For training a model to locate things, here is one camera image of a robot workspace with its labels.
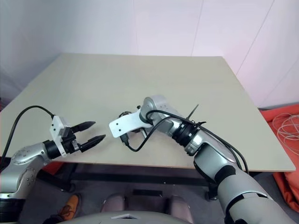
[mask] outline table top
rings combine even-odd
[[[193,158],[171,138],[156,132],[134,153],[110,133],[108,124],[123,111],[135,112],[147,96],[164,95],[187,116],[235,146],[251,171],[292,171],[291,160],[222,57],[116,56],[62,54],[1,113],[4,149],[16,116],[27,106],[42,105],[66,118],[71,126],[96,124],[77,133],[83,143],[95,135],[106,138],[94,148],[59,161],[194,168]],[[39,109],[26,112],[15,131],[8,156],[21,147],[50,138],[51,120]],[[142,134],[133,134],[137,147]]]

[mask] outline white bracket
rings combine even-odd
[[[71,126],[65,121],[64,118],[59,116],[53,117],[50,133],[62,157],[66,157],[66,152],[61,144],[61,141],[63,137],[67,136],[70,127]]]
[[[110,131],[113,137],[117,138],[121,135],[136,130],[141,127],[149,128],[151,124],[144,123],[139,118],[140,109],[135,113],[124,115],[109,123]]]

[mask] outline white wall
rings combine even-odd
[[[60,52],[223,56],[256,106],[298,102],[298,11],[298,0],[0,0],[0,94],[13,99]]]

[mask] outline red cloth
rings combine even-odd
[[[273,119],[282,114],[290,113],[292,115],[299,114],[299,104],[280,107],[273,110],[261,111],[263,117],[268,122],[270,128],[277,136],[277,131],[272,125]],[[299,149],[299,141],[287,141],[289,147]],[[294,172],[285,172],[285,173],[274,173],[273,176],[276,180],[276,183],[288,205],[299,212],[299,156],[291,152],[287,147],[283,146],[285,152],[288,154],[292,162],[296,167]]]
[[[63,162],[52,162],[43,168],[44,171],[54,175],[63,165]]]

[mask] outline cable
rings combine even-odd
[[[294,141],[299,141],[299,115],[281,113],[273,119],[272,125],[277,131],[276,135],[281,144],[299,156],[299,150],[294,146]]]
[[[172,113],[169,113],[169,112],[166,112],[166,111],[161,111],[161,110],[151,110],[151,111],[147,112],[146,115],[145,115],[146,120],[150,120],[150,118],[149,118],[149,114],[154,113],[154,112],[157,112],[157,113],[163,113],[163,114],[172,116],[172,117],[174,117],[174,118],[180,119],[180,120],[183,121],[183,122],[186,122],[186,123],[188,123],[188,124],[197,126],[199,129],[201,129],[201,130],[203,130],[203,131],[209,133],[210,135],[212,135],[213,137],[215,137],[218,141],[220,141],[223,145],[225,145],[225,146],[228,148],[228,150],[233,154],[233,156],[234,156],[234,158],[235,158],[235,160],[236,160],[236,163],[237,163],[238,167],[239,167],[240,169],[242,169],[242,166],[241,166],[241,164],[240,164],[240,161],[239,161],[238,157],[236,156],[235,152],[240,156],[240,158],[242,159],[242,162],[243,162],[243,164],[244,164],[245,172],[246,172],[247,174],[249,174],[248,165],[247,165],[247,162],[246,162],[244,156],[243,156],[243,155],[242,155],[242,154],[241,154],[235,147],[233,147],[231,144],[229,144],[228,142],[226,142],[225,140],[223,140],[222,138],[220,138],[218,135],[214,134],[213,132],[211,132],[211,131],[208,130],[207,128],[202,127],[201,125],[202,125],[203,123],[205,123],[205,122],[200,122],[200,123],[197,123],[197,124],[196,124],[196,123],[194,123],[194,122],[192,122],[192,121],[190,121],[190,120],[187,120],[187,119],[185,119],[185,118],[182,118],[182,117],[180,117],[180,116],[178,116],[178,115],[175,115],[175,114],[172,114]]]
[[[164,118],[162,120],[160,120],[152,129],[151,131],[148,133],[148,136],[143,140],[143,142],[140,144],[140,146],[137,148],[137,149],[134,149],[132,148],[130,145],[129,145],[129,142],[128,142],[128,138],[127,140],[123,140],[122,141],[125,143],[125,145],[131,149],[133,152],[138,152],[143,146],[144,144],[147,142],[147,140],[150,138],[150,136],[153,134],[153,132],[167,119],[170,119],[170,118],[173,118],[173,117],[167,117],[167,118]]]
[[[10,133],[9,133],[8,140],[7,140],[7,143],[6,143],[6,145],[5,145],[5,149],[4,149],[4,151],[3,151],[2,158],[1,158],[0,170],[1,170],[1,168],[2,168],[2,165],[3,165],[3,162],[4,162],[4,160],[5,160],[6,154],[7,154],[7,152],[8,152],[8,148],[9,148],[9,145],[10,145],[11,140],[12,140],[12,138],[13,138],[13,135],[14,135],[14,131],[15,131],[16,126],[17,126],[17,124],[18,124],[18,122],[19,122],[21,116],[22,116],[27,110],[30,110],[31,108],[39,108],[39,109],[42,109],[42,110],[46,111],[46,112],[51,116],[51,118],[53,118],[53,117],[55,116],[53,113],[51,113],[50,111],[48,111],[46,108],[44,108],[44,107],[42,107],[42,106],[38,106],[38,105],[29,106],[29,107],[25,108],[24,110],[22,110],[21,113],[19,113],[19,115],[18,115],[17,118],[15,119],[14,124],[13,124],[13,126],[12,126],[12,128],[11,128],[11,131],[10,131]]]

